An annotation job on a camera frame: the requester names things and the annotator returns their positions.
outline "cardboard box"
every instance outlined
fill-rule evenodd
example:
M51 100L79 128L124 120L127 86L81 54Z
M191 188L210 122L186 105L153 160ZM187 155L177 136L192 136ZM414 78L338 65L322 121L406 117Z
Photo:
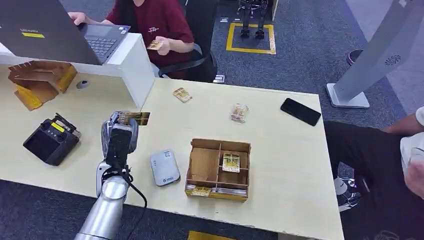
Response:
M29 61L9 67L9 79L16 85L14 93L32 111L59 92L65 93L77 70L70 63L52 61Z
M249 197L250 143L195 138L185 182L187 196L245 202ZM223 171L224 154L240 156L240 172ZM204 187L204 194L197 194Z

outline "red t-shirt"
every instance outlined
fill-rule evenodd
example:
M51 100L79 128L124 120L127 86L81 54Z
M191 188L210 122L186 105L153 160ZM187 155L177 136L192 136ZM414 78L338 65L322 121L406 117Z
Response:
M184 43L194 42L193 34L178 0L145 0L141 6L133 6L137 22L136 31L142 34L146 47L156 39L156 36L181 40ZM122 25L116 5L106 19L113 24ZM158 51L149 49L147 53L150 61L159 68L187 62L191 56L190 53L175 51L170 51L167 55L162 56L158 54ZM183 76L184 73L181 74L181 72L170 74L172 78L182 78Z

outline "laptop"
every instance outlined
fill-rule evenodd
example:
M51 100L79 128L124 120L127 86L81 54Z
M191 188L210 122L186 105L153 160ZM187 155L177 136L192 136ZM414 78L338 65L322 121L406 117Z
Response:
M0 7L0 43L14 55L102 65L129 26L74 24L58 0L5 0Z

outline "white display kiosk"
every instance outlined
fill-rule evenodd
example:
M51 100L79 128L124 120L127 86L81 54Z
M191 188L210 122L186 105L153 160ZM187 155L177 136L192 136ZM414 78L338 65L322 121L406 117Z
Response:
M394 0L366 49L327 93L336 108L370 107L364 91L403 64L424 16L424 0Z

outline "hand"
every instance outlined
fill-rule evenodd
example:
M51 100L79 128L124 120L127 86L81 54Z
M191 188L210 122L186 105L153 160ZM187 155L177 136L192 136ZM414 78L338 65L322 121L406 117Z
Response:
M70 19L73 20L73 23L77 26L81 23L87 23L89 19L83 12L68 12L67 14L69 15Z
M162 46L157 50L157 53L161 56L167 55L171 51L169 38L156 36L156 40L162 42Z
M406 186L424 199L424 159L411 158L405 176Z

